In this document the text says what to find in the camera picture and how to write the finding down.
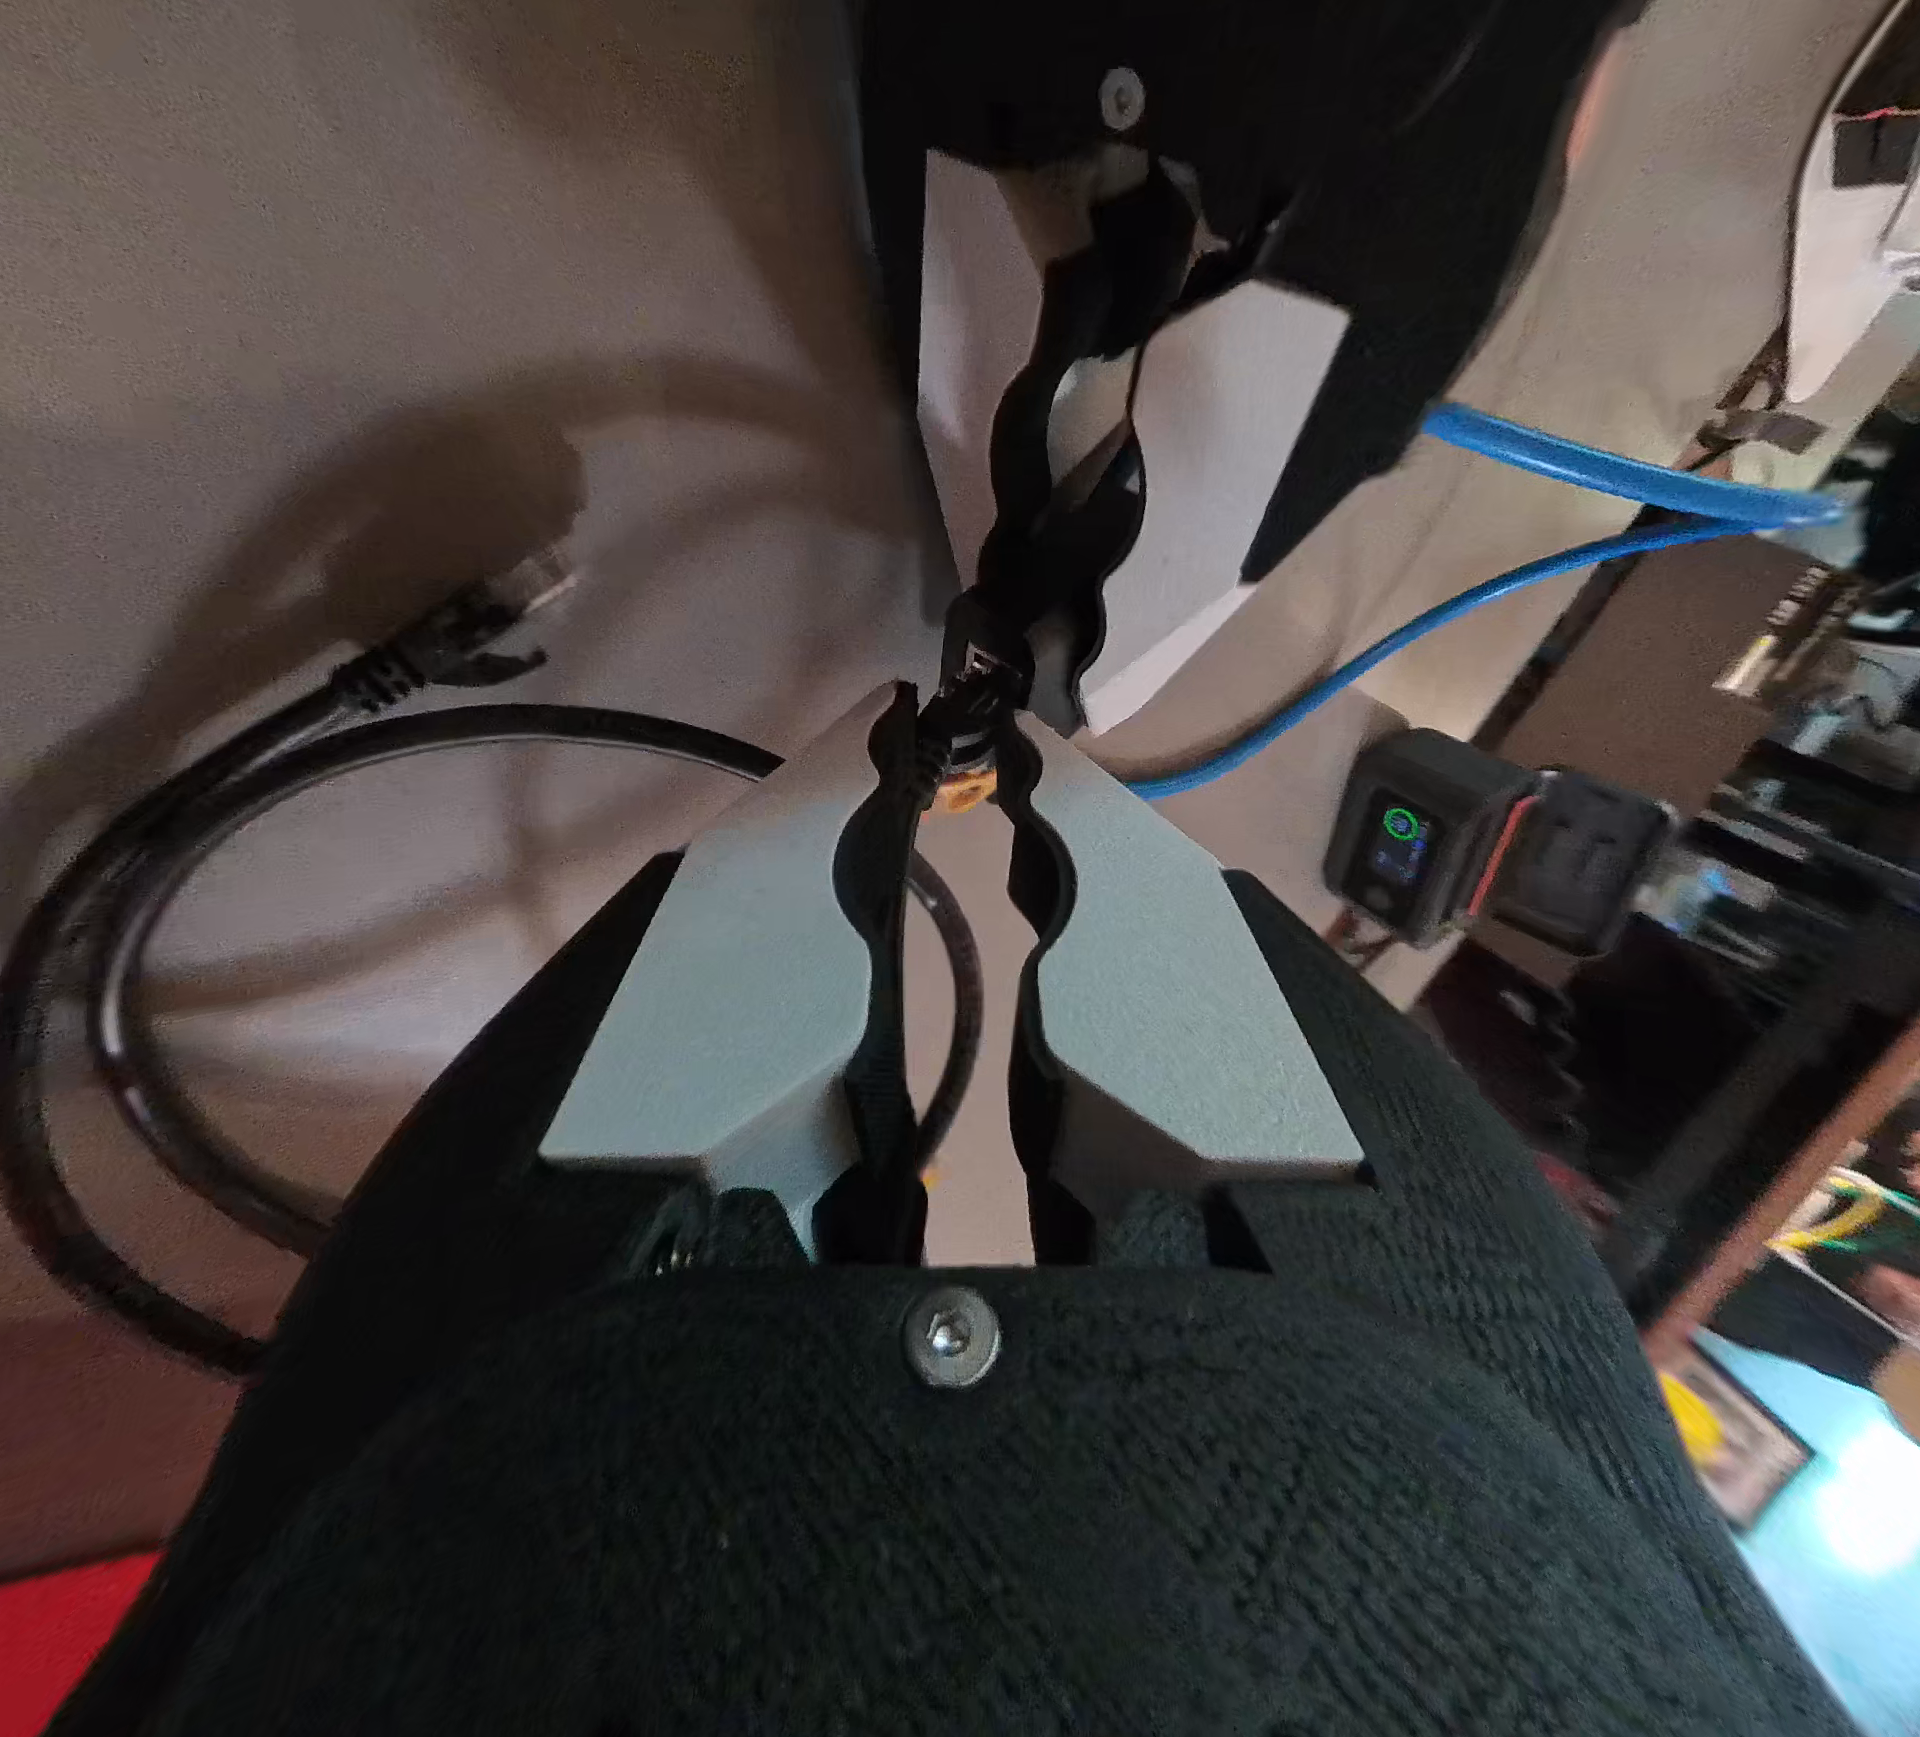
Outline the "red plastic bin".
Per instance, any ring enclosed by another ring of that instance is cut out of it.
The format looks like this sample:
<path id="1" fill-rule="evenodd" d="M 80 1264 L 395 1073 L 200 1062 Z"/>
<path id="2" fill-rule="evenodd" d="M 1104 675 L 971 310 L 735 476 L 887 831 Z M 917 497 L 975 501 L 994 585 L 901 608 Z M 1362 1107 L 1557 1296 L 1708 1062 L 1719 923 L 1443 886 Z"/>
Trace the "red plastic bin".
<path id="1" fill-rule="evenodd" d="M 3 1584 L 4 1736 L 45 1733 L 158 1562 L 134 1551 Z"/>

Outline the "black charging case with display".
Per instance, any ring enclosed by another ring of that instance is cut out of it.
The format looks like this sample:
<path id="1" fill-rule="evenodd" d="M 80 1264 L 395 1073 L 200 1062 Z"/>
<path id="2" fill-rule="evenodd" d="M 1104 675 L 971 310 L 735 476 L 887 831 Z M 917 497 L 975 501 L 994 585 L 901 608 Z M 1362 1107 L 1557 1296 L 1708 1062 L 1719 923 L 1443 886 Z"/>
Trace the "black charging case with display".
<path id="1" fill-rule="evenodd" d="M 1356 757 L 1323 882 L 1419 951 L 1496 923 L 1589 961 L 1618 941 L 1677 828 L 1638 790 L 1406 727 Z"/>

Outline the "brown-top desk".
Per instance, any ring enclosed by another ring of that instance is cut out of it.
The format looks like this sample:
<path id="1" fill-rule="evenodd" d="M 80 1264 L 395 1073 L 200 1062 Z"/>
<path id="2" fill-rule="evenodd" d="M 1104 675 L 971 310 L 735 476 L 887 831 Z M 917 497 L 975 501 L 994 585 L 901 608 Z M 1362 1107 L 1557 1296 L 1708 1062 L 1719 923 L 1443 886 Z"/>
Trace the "brown-top desk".
<path id="1" fill-rule="evenodd" d="M 1642 1345 L 1651 1365 L 1666 1370 L 1678 1362 L 1695 1335 L 1717 1318 L 1725 1300 L 1765 1264 L 1770 1243 L 1824 1185 L 1829 1171 L 1881 1127 L 1899 1103 L 1914 1097 L 1916 1085 L 1919 1021 L 1913 1019 L 1834 1111 L 1807 1133 L 1661 1315 L 1644 1326 Z"/>

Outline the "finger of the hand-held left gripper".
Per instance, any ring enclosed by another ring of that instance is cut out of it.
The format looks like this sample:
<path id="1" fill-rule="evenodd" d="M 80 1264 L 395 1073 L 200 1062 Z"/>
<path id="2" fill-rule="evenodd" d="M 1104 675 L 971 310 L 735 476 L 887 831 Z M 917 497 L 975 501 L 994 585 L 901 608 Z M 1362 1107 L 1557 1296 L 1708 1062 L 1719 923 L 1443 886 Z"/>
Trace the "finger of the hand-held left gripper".
<path id="1" fill-rule="evenodd" d="M 933 151 L 925 163 L 917 417 L 963 591 L 996 524 L 992 438 L 1028 365 L 1052 260 L 1090 238 L 1086 172 L 994 172 Z"/>
<path id="2" fill-rule="evenodd" d="M 1239 283 L 1060 381 L 1044 453 L 1069 587 L 1030 699 L 1055 730 L 1121 727 L 1250 600 L 1247 556 L 1348 328 L 1330 300 Z"/>

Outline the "framed tag marker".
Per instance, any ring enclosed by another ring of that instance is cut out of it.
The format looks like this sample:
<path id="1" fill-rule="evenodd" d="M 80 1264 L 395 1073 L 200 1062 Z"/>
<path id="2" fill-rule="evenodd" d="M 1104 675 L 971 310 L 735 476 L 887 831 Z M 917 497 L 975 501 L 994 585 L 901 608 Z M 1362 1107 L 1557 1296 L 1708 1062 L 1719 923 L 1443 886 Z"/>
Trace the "framed tag marker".
<path id="1" fill-rule="evenodd" d="M 1695 1342 L 1654 1373 L 1700 1487 L 1732 1534 L 1752 1534 L 1812 1465 L 1812 1448 Z"/>

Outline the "black equipment box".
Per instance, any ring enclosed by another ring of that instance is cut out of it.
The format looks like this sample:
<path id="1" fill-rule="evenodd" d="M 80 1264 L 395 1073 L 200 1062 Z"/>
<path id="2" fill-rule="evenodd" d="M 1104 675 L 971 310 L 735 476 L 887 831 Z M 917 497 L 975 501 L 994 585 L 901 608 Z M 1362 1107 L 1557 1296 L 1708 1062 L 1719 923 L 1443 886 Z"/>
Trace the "black equipment box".
<path id="1" fill-rule="evenodd" d="M 1597 618 L 1485 748 L 1565 767 L 1697 812 L 1770 727 L 1717 680 L 1765 633 L 1808 559 L 1765 538 L 1720 538 L 1638 561 Z"/>

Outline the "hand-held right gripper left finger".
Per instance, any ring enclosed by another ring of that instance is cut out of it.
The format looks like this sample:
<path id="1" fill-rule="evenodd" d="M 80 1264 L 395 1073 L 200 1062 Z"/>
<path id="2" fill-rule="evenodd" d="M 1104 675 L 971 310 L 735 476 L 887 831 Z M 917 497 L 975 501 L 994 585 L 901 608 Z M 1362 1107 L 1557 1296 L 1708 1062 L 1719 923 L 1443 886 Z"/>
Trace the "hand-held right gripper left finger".
<path id="1" fill-rule="evenodd" d="M 904 924 L 919 695 L 887 682 L 684 850 L 541 1160 L 691 1177 L 814 1213 L 861 1171 L 919 1187 Z"/>

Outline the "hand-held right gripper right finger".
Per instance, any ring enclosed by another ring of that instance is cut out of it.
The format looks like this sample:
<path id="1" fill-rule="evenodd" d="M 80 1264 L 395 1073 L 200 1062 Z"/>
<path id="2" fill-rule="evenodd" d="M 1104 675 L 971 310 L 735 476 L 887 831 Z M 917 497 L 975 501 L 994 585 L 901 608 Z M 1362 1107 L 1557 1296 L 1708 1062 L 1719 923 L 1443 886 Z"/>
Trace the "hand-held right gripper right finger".
<path id="1" fill-rule="evenodd" d="M 1362 1146 L 1221 865 L 1041 720 L 994 748 L 1033 934 L 1007 1081 L 1030 1209 L 1356 1181 Z"/>

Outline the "wooden board on white stand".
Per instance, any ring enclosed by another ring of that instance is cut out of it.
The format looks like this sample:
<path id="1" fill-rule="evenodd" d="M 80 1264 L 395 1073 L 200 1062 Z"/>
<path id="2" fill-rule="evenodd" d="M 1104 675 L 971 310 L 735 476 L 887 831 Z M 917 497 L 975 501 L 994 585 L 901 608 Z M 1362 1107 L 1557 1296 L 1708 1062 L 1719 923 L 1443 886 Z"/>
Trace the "wooden board on white stand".
<path id="1" fill-rule="evenodd" d="M 1919 0 L 1894 0 L 1819 112 L 1788 229 L 1785 398 L 1836 376 L 1919 274 Z"/>

